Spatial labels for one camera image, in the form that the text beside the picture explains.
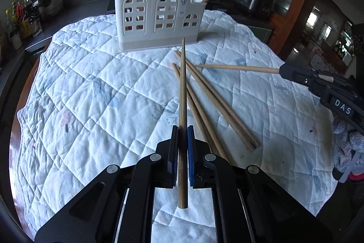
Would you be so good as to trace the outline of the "white quilted cloth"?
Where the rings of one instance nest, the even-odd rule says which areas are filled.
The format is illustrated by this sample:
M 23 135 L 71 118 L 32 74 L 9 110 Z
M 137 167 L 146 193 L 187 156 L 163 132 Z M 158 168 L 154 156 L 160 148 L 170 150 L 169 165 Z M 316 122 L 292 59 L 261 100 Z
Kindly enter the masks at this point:
M 23 108 L 15 183 L 32 234 L 111 164 L 154 153 L 178 124 L 179 46 L 122 52 L 114 15 L 52 38 Z M 231 162 L 259 166 L 311 214 L 332 196 L 332 113 L 277 74 L 208 67 L 203 77 L 260 141 L 249 152 L 192 76 L 187 81 Z

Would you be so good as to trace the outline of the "white plastic utensil holder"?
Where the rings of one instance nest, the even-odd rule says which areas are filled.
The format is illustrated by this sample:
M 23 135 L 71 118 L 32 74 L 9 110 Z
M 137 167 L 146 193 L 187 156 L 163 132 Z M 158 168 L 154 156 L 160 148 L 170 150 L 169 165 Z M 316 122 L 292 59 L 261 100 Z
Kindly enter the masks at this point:
M 205 6 L 202 0 L 115 0 L 119 50 L 195 43 Z

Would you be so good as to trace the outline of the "small white jar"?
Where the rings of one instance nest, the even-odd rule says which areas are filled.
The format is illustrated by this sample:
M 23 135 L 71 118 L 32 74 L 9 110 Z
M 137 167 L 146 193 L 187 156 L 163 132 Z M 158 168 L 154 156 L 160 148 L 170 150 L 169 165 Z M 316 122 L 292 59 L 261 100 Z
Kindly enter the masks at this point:
M 19 32 L 11 33 L 10 34 L 10 41 L 14 47 L 15 50 L 20 49 L 22 46 L 22 40 L 20 38 Z

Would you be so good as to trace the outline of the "dark soy sauce bottle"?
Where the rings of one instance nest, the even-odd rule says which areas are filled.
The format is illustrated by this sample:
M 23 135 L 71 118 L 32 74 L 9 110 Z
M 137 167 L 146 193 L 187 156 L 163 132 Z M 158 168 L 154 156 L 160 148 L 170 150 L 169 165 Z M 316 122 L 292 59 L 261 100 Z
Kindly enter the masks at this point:
M 22 39 L 36 37 L 43 32 L 38 9 L 32 0 L 18 0 L 16 13 Z

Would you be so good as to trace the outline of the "yellow cap oil bottle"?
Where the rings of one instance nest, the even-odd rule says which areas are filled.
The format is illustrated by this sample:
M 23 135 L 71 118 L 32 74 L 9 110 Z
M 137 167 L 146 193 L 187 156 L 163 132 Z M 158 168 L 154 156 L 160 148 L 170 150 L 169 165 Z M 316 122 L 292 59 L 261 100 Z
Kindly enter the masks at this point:
M 17 3 L 15 1 L 13 1 L 11 3 L 11 8 L 7 9 L 5 11 L 5 13 L 9 14 L 12 17 L 12 21 L 14 22 L 15 27 L 19 30 L 20 24 L 19 24 L 18 15 L 17 15 Z

